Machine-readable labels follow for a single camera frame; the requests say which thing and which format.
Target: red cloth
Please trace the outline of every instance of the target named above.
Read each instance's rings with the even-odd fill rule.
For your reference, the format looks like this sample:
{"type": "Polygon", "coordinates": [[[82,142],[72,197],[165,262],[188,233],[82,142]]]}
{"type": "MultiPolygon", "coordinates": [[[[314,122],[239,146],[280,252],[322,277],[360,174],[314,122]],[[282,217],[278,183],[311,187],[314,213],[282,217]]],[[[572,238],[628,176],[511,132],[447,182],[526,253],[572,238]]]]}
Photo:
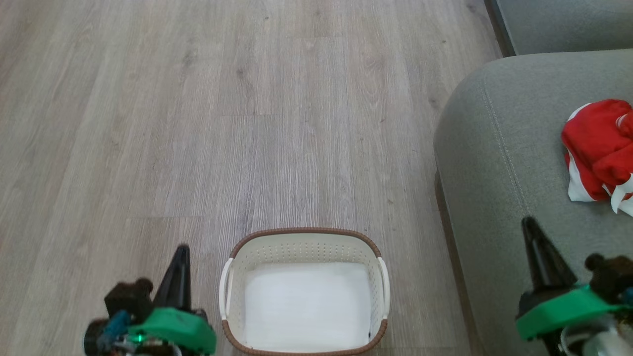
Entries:
{"type": "MultiPolygon", "coordinates": [[[[633,184],[633,108],[629,103],[607,99],[579,108],[565,124],[561,138],[568,150],[565,161],[572,200],[609,200],[618,186],[618,191],[625,189],[624,200],[631,197],[626,184],[630,180],[633,184]]],[[[633,207],[633,200],[624,205],[629,203],[633,207]]],[[[619,201],[615,210],[618,206],[627,211],[619,201]]]]}

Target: sofa cushion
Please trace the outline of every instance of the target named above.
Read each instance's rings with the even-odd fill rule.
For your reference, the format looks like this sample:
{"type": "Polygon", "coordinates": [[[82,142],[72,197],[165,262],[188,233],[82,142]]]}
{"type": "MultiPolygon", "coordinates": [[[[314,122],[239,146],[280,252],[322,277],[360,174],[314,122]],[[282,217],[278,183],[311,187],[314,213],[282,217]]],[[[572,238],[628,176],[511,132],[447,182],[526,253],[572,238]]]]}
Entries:
{"type": "Polygon", "coordinates": [[[493,0],[517,54],[633,48],[631,0],[493,0]]]}
{"type": "Polygon", "coordinates": [[[504,58],[455,90],[435,136],[437,168],[477,332],[490,356],[545,354],[515,329],[530,287],[520,221],[533,215],[589,280],[593,252],[633,257],[633,218],[607,202],[571,202],[561,130],[578,107],[633,101],[633,50],[504,58]]]}

